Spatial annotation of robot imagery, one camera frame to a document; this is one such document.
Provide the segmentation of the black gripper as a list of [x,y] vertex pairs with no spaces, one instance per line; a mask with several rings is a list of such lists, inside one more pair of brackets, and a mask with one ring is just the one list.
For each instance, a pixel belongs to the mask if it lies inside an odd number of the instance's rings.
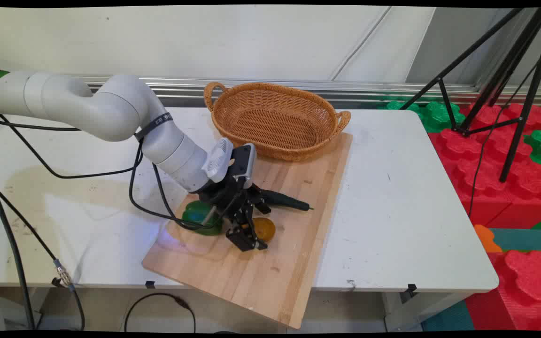
[[235,179],[226,176],[221,182],[207,182],[199,189],[199,200],[210,206],[208,213],[200,222],[201,227],[215,227],[222,220],[228,220],[232,228],[225,237],[241,252],[253,249],[266,250],[268,244],[258,236],[253,221],[256,208],[266,215],[272,212],[265,190],[251,184],[246,187],[245,177]]

